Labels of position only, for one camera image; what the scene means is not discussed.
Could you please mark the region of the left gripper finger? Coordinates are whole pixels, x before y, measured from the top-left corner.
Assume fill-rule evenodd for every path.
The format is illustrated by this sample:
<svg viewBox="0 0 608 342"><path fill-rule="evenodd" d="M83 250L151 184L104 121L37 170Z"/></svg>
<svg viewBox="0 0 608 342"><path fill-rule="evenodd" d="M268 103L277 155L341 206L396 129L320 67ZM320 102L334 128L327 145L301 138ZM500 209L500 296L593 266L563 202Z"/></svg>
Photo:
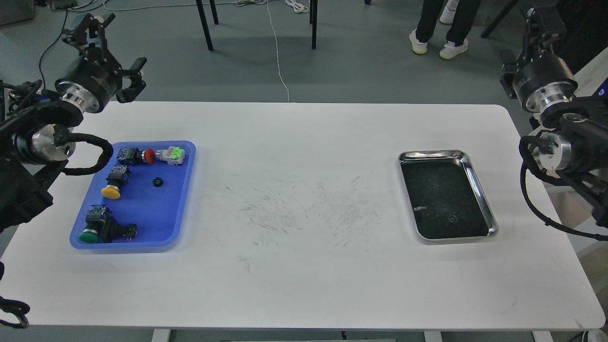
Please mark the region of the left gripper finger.
<svg viewBox="0 0 608 342"><path fill-rule="evenodd" d="M91 13L85 13L76 28L62 30L62 41L76 48L81 56L92 58L94 61L108 62L109 50L105 28L115 17L113 13L105 17L94 17Z"/></svg>
<svg viewBox="0 0 608 342"><path fill-rule="evenodd" d="M146 57L139 57L132 64L130 69L119 68L115 71L115 76L127 78L130 81L128 87L120 88L116 91L116 99L119 103L131 103L145 89L146 83L143 81L142 69L147 62Z"/></svg>

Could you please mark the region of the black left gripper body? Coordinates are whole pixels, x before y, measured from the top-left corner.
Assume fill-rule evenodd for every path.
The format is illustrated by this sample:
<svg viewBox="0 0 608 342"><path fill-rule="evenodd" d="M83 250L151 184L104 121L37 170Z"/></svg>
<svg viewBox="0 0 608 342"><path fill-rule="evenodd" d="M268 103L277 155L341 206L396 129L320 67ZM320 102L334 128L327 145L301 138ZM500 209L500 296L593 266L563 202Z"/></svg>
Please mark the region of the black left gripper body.
<svg viewBox="0 0 608 342"><path fill-rule="evenodd" d="M55 82L61 99L76 104L83 112L100 113L122 87L122 78L100 64L80 56Z"/></svg>

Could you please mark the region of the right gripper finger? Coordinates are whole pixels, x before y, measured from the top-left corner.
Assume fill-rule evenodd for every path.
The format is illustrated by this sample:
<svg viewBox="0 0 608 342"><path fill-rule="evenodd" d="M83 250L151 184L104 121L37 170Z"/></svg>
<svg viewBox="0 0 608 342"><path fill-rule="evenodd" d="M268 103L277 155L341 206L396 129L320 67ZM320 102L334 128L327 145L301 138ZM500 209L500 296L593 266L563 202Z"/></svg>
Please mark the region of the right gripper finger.
<svg viewBox="0 0 608 342"><path fill-rule="evenodd" d="M517 99L517 94L514 90L514 77L519 70L519 61L515 57L512 50L501 50L500 61L502 63L503 74L500 78L500 84L510 99Z"/></svg>
<svg viewBox="0 0 608 342"><path fill-rule="evenodd" d="M524 15L523 60L537 60L553 53L553 44L567 33L556 6L529 6Z"/></svg>

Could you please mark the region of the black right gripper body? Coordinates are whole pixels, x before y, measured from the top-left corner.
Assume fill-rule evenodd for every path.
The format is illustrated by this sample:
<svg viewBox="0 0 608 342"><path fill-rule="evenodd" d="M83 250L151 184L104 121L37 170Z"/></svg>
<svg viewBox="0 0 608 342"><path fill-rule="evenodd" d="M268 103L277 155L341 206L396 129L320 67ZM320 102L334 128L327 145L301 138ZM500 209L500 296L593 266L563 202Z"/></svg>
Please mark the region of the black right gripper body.
<svg viewBox="0 0 608 342"><path fill-rule="evenodd" d="M578 88L568 65L553 52L520 67L512 85L522 109L529 113L541 113L554 103L568 102Z"/></svg>

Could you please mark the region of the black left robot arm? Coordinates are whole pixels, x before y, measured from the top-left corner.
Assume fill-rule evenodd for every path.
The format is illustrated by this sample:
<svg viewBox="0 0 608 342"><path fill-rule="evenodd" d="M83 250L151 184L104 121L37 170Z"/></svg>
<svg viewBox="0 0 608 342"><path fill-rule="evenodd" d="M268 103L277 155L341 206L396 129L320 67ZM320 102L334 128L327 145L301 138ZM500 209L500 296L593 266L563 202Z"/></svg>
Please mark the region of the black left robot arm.
<svg viewBox="0 0 608 342"><path fill-rule="evenodd" d="M92 134L75 133L85 113L102 112L111 97L134 101L145 89L145 57L124 68L109 52L105 29L115 14L87 13L76 28L59 37L78 50L55 89L44 80L20 85L1 83L0 227L30 222L54 201L48 192L63 173L90 175L104 168L112 145Z"/></svg>

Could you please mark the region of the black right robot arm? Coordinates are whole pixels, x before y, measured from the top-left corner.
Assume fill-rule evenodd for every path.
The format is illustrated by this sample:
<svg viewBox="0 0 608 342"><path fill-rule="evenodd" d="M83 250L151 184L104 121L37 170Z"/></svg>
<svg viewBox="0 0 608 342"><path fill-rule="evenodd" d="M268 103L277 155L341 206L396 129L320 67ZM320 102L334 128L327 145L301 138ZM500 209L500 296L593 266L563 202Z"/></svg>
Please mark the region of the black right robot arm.
<svg viewBox="0 0 608 342"><path fill-rule="evenodd" d="M543 223L574 236L600 242L606 235L582 232L558 223L534 206L526 175L554 185L568 186L591 205L599 227L607 227L607 182L593 171L605 169L608 160L607 98L575 95L578 84L562 58L553 51L566 28L553 4L533 4L524 11L522 50L500 53L500 83L510 99L538 121L538 132L520 139L520 187L525 203Z"/></svg>

